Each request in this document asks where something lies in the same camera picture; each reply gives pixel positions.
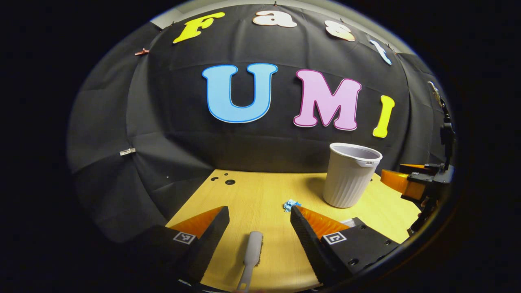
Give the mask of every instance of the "white plastic cup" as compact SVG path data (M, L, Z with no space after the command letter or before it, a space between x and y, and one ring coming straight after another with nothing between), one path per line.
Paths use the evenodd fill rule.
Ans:
M376 150L349 143L332 143L329 149L324 200L336 207L354 206L383 156Z

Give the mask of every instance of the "letter u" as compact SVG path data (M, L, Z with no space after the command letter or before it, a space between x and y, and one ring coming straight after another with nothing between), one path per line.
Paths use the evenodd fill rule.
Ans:
M253 103L246 107L235 106L231 101L231 77L238 69L234 65L218 65L203 70L206 78L208 110L217 119L228 123L248 123L264 116L271 103L271 75L277 66L269 63L248 65L253 74L255 93Z

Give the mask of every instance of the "letter m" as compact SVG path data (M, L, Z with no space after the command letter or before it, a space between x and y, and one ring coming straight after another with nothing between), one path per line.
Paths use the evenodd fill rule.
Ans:
M341 130L356 129L356 101L362 85L352 79L343 79L334 94L331 94L322 73L309 69L296 72L302 80L302 105L300 114L293 119L293 123L300 127L313 127L318 120L314 115L317 106L322 125L328 126L336 112L338 118L333 125Z

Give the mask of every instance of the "wooden table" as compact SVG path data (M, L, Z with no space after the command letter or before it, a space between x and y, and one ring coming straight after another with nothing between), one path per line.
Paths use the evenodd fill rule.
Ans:
M235 180L235 184L225 184L229 179ZM333 207L322 199L325 179L326 173L253 173L217 169L166 226L218 206L228 206L230 224L201 281L204 285L228 291L237 287L241 277L251 231L262 232L264 238L260 264L253 269L250 289L295 292L319 286L291 226L290 213L282 208L288 199L338 221L358 217L398 243L407 239L406 230L417 219L419 209L381 183L380 176L373 174L362 198L347 209Z

